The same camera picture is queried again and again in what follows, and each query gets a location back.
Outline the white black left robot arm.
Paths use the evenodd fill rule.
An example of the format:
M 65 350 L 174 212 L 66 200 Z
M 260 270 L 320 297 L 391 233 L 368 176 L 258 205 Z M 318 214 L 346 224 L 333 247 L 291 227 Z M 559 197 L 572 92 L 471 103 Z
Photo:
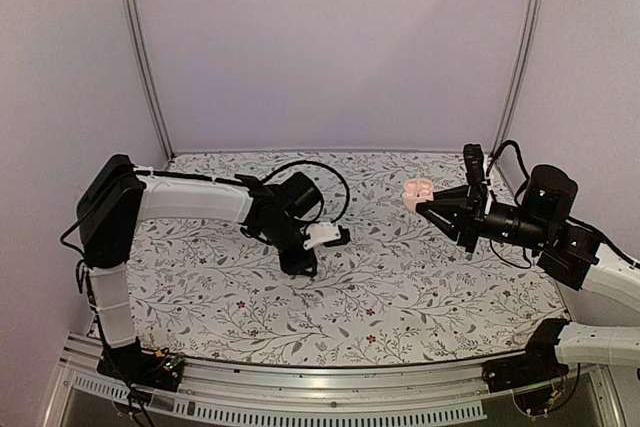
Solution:
M 113 348 L 111 366 L 128 381 L 148 373 L 148 359 L 132 345 L 126 264 L 139 223 L 155 219 L 219 220 L 238 224 L 250 237 L 272 246 L 281 270 L 312 277 L 317 260 L 306 246 L 302 218 L 321 201 L 314 182 L 294 173 L 280 183 L 253 176 L 214 179 L 196 174 L 155 172 L 112 156 L 81 197 L 75 223 L 88 269 L 92 306 L 101 339 Z

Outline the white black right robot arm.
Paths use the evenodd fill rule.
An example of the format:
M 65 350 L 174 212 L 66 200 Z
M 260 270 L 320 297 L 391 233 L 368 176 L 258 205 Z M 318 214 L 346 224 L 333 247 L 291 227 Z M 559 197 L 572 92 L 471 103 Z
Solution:
M 578 185 L 559 168 L 534 167 L 518 206 L 491 200 L 488 185 L 474 169 L 468 185 L 436 192 L 423 179 L 406 183 L 405 205 L 473 253 L 479 239 L 531 250 L 536 264 L 575 291 L 606 296 L 639 308 L 639 262 L 622 253 L 600 231 L 570 217 Z M 546 319 L 529 338 L 517 374 L 537 383 L 555 364 L 639 364 L 636 327 L 589 326 Z

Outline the pink earbuds charging case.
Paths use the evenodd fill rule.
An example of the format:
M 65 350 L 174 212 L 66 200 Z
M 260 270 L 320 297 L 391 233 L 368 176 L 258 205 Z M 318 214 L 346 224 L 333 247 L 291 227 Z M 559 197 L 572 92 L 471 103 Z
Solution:
M 420 203 L 434 200 L 434 185 L 429 179 L 409 179 L 404 182 L 402 200 L 404 205 L 412 211 Z

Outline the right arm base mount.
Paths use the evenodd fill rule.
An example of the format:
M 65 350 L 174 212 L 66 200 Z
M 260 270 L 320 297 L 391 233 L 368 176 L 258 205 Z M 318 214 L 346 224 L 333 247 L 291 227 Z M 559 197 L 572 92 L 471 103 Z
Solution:
M 523 353 L 482 364 L 482 380 L 490 393 L 512 391 L 517 410 L 530 419 L 547 417 L 562 409 L 575 396 L 581 365 L 568 386 L 570 368 L 559 362 L 555 347 L 567 319 L 546 319 L 527 341 Z

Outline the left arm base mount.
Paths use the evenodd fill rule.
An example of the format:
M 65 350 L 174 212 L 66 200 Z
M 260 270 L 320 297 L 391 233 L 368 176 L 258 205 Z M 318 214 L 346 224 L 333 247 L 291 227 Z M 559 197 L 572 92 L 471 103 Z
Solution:
M 171 353 L 166 348 L 146 351 L 136 341 L 119 348 L 104 347 L 97 372 L 127 385 L 176 392 L 181 383 L 184 362 L 182 354 Z

